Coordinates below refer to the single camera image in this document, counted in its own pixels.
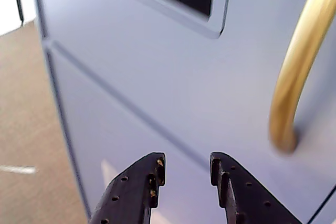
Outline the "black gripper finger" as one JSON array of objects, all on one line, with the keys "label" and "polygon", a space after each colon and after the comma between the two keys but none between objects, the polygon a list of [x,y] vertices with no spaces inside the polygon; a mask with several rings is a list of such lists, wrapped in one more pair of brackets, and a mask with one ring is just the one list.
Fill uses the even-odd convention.
[{"label": "black gripper finger", "polygon": [[137,160],[107,186],[90,223],[150,223],[165,185],[165,154],[152,152]]},{"label": "black gripper finger", "polygon": [[227,223],[301,223],[238,161],[222,152],[210,155],[211,184]]}]

